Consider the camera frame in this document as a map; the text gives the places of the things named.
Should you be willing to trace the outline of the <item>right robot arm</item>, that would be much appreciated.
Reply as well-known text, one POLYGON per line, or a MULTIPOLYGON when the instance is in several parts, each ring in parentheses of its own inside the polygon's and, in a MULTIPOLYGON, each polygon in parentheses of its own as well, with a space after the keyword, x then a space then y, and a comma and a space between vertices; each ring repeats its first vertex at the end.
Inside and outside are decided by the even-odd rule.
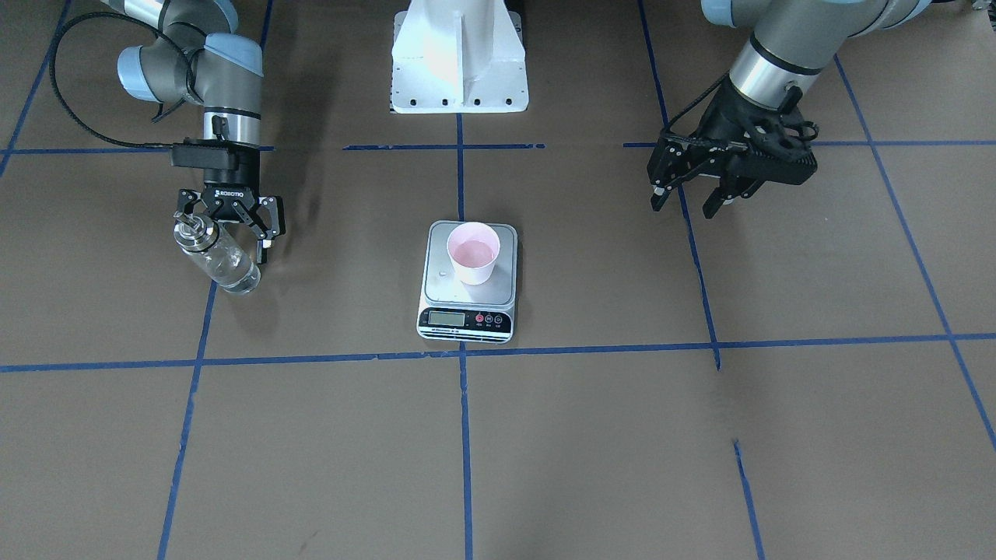
POLYGON ((264 263, 284 233, 283 206, 263 196, 260 184, 263 57, 259 43, 237 32, 229 1, 110 1, 110 9, 149 25, 156 39, 127 47, 117 74, 128 95, 170 109, 191 103, 203 109, 199 138, 171 149, 174 166, 200 169, 204 189, 182 202, 190 214, 202 202, 210 219, 240 223, 257 241, 264 263))

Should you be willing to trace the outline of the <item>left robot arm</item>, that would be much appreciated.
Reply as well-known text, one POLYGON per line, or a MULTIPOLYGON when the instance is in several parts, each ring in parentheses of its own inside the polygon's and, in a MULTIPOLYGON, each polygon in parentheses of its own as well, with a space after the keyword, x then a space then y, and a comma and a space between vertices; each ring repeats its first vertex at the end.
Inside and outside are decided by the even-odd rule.
POLYGON ((672 118, 647 164, 651 208, 700 175, 717 187, 703 203, 708 219, 767 182, 800 185, 818 169, 817 124, 799 109, 826 66, 850 38, 890 30, 917 17, 925 1, 703 1, 716 25, 750 29, 731 68, 700 99, 707 107, 693 132, 672 118))

